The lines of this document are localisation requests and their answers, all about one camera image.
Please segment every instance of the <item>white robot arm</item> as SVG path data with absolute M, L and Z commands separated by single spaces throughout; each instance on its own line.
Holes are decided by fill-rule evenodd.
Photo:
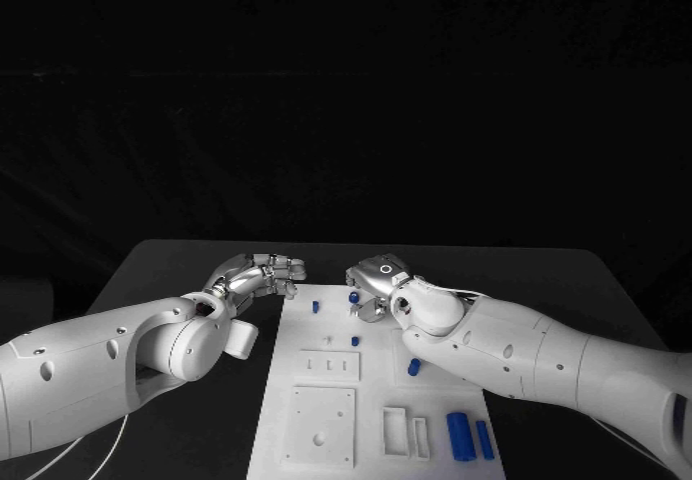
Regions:
M 293 299 L 298 259 L 238 255 L 202 292 L 46 325 L 0 346 L 0 461 L 81 438 L 199 380 L 220 354 L 246 359 L 252 298 Z
M 440 288 L 393 255 L 349 268 L 346 283 L 375 295 L 359 318 L 373 322 L 389 311 L 419 359 L 497 395 L 601 420 L 692 478 L 692 354 L 588 335 L 522 305 Z

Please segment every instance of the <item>hole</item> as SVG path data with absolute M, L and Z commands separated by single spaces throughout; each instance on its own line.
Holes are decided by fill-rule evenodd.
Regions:
M 118 342 L 115 340 L 108 340 L 105 343 L 105 351 L 112 360 L 118 357 Z
M 53 362 L 45 362 L 40 365 L 40 376 L 43 377 L 43 380 L 46 382 L 53 378 L 53 372 L 55 372 Z
M 314 437 L 313 437 L 313 443 L 314 443 L 319 447 L 321 447 L 321 446 L 324 445 L 324 437 L 326 437 L 326 435 L 324 435 L 323 432 L 317 433 L 317 435 L 314 435 Z

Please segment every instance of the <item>table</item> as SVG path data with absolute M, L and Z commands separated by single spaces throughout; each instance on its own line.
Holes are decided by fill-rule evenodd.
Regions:
M 343 284 L 347 267 L 388 252 L 434 284 L 480 291 L 587 333 L 665 349 L 605 265 L 585 250 L 147 240 L 133 249 L 89 313 L 199 291 L 216 266 L 238 253 L 301 258 L 306 282 L 329 285 Z M 197 382 L 130 415 L 99 480 L 245 478 L 281 304 L 282 297 L 264 297 L 241 317 L 261 332 L 249 360 L 223 355 Z M 581 413 L 484 395 L 507 479 L 675 478 Z M 120 425 L 117 421 L 89 434 L 40 478 L 86 480 Z M 10 470 L 33 473 L 62 449 L 3 462 L 0 476 Z

